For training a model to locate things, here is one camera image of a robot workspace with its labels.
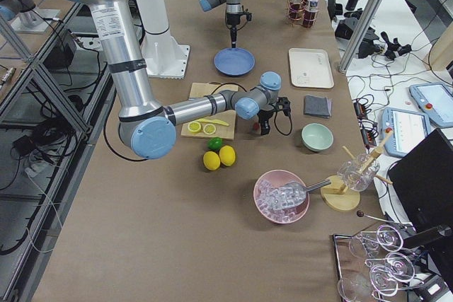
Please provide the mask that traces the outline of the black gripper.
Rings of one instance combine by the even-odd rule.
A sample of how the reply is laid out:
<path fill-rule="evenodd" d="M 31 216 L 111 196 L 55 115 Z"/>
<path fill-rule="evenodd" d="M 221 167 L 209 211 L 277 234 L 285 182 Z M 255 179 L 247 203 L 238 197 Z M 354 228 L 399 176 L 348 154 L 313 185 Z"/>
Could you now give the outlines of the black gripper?
<path fill-rule="evenodd" d="M 275 108 L 271 106 L 266 110 L 258 112 L 258 124 L 260 127 L 260 135 L 265 136 L 270 133 L 270 120 L 275 113 Z"/>
<path fill-rule="evenodd" d="M 246 13 L 226 13 L 226 26 L 229 29 L 231 48 L 236 48 L 238 25 L 241 22 L 241 17 L 247 16 Z"/>

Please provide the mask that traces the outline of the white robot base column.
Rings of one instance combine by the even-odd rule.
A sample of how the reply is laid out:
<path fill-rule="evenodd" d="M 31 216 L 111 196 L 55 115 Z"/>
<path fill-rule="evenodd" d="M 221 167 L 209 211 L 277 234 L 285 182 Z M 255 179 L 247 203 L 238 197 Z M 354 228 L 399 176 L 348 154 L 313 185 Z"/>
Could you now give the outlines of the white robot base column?
<path fill-rule="evenodd" d="M 136 0 L 144 28 L 142 55 L 150 77 L 183 79 L 190 47 L 180 45 L 170 31 L 164 0 Z"/>

